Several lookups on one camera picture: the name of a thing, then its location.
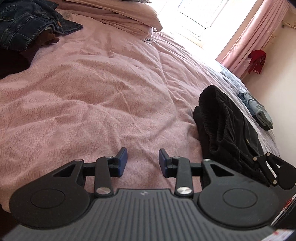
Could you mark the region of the black pants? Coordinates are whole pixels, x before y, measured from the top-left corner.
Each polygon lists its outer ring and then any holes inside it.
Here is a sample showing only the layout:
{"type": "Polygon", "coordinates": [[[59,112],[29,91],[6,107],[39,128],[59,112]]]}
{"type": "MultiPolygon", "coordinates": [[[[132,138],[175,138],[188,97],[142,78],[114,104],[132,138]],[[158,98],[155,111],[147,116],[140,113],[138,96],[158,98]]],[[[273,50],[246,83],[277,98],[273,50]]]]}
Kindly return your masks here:
{"type": "Polygon", "coordinates": [[[254,161],[263,155],[258,134],[237,105],[218,87],[206,87],[193,112],[204,159],[211,159],[268,185],[254,161]]]}

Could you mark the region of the white window frame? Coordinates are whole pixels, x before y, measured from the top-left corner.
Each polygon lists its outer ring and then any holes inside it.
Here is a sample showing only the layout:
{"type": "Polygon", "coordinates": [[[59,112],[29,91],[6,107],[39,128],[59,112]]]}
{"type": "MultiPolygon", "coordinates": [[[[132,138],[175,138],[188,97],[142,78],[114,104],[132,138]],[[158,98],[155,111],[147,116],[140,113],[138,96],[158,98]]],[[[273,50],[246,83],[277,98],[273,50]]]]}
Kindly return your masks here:
{"type": "Polygon", "coordinates": [[[228,3],[229,1],[180,1],[174,8],[180,36],[200,48],[205,48],[212,25],[228,3]]]}

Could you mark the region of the pink grey herringbone duvet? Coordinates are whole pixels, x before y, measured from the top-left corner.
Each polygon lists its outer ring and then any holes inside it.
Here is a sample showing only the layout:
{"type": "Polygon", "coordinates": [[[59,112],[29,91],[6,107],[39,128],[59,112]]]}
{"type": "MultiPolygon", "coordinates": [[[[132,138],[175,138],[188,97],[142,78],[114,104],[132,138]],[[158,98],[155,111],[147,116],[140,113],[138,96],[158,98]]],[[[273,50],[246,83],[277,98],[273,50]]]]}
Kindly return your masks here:
{"type": "Polygon", "coordinates": [[[265,152],[278,155],[238,98],[245,85],[202,52],[190,53],[164,33],[149,41],[70,14],[83,29],[41,48],[30,68],[1,80],[1,206],[13,192],[75,159],[94,162],[128,151],[114,188],[173,188],[160,171],[158,151],[202,159],[193,110],[201,92],[217,86],[258,133],[265,152]]]}

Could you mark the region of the folded dark navy garment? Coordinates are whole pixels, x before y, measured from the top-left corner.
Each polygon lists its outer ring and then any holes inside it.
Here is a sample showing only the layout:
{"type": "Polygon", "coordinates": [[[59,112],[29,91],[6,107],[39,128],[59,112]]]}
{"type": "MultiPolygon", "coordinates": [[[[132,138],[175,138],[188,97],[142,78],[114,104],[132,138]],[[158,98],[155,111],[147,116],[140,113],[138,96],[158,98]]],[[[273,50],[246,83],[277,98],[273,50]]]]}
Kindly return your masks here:
{"type": "Polygon", "coordinates": [[[252,108],[250,107],[250,105],[247,103],[247,101],[245,100],[243,93],[240,92],[238,93],[238,97],[242,100],[242,102],[244,103],[244,105],[246,106],[246,108],[248,109],[248,111],[250,112],[251,116],[254,118],[254,120],[259,124],[259,126],[264,129],[265,131],[269,131],[270,128],[268,127],[267,124],[262,124],[256,117],[255,112],[252,110],[252,108]]]}

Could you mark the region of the pink pillow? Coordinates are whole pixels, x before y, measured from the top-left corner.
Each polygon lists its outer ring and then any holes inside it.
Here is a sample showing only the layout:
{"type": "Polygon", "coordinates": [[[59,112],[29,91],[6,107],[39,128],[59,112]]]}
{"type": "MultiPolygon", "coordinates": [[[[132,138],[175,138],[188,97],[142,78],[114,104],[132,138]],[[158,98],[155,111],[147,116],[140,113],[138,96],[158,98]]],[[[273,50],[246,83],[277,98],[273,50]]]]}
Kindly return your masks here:
{"type": "Polygon", "coordinates": [[[93,18],[142,40],[163,29],[149,1],[54,1],[58,9],[93,18]]]}

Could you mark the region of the dark blue jeans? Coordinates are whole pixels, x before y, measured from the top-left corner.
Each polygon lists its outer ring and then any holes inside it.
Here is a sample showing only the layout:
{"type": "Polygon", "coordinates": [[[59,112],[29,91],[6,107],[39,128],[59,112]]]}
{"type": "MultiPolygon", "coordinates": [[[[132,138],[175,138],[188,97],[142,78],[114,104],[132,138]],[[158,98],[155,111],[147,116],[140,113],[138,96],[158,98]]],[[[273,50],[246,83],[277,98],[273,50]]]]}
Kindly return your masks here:
{"type": "Polygon", "coordinates": [[[1,47],[25,51],[43,31],[69,35],[83,26],[66,20],[54,1],[1,1],[1,47]]]}

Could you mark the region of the folded green-grey garment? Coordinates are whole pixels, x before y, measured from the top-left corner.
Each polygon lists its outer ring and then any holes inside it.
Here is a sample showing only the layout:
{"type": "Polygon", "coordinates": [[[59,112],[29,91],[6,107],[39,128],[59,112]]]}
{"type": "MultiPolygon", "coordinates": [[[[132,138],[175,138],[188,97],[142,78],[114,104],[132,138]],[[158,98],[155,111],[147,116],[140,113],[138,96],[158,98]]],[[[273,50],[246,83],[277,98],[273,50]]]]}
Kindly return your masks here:
{"type": "Polygon", "coordinates": [[[250,106],[250,108],[252,109],[252,111],[254,112],[258,122],[265,128],[272,130],[273,121],[269,113],[265,109],[265,107],[249,92],[243,92],[243,96],[244,96],[244,99],[247,101],[248,105],[250,106]]]}

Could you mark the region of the right pink curtain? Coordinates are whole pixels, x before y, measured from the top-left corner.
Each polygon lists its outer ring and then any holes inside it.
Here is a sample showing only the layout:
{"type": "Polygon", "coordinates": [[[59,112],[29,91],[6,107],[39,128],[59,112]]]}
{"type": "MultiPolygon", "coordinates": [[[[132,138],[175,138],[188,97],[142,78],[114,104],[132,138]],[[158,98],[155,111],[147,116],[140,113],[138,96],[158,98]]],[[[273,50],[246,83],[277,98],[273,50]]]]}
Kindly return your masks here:
{"type": "Polygon", "coordinates": [[[242,78],[248,72],[249,54],[266,47],[291,7],[289,1],[256,1],[216,60],[242,78]]]}

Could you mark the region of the red hanging garment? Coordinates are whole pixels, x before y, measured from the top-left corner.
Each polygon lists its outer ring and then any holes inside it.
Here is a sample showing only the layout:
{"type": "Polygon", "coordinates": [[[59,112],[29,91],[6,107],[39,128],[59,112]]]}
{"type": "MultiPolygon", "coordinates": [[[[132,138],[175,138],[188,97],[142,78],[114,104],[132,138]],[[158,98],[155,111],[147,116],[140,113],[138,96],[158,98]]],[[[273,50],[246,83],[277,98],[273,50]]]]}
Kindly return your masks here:
{"type": "Polygon", "coordinates": [[[248,57],[251,59],[249,63],[248,73],[255,72],[260,74],[266,61],[266,53],[262,50],[253,50],[248,57]]]}

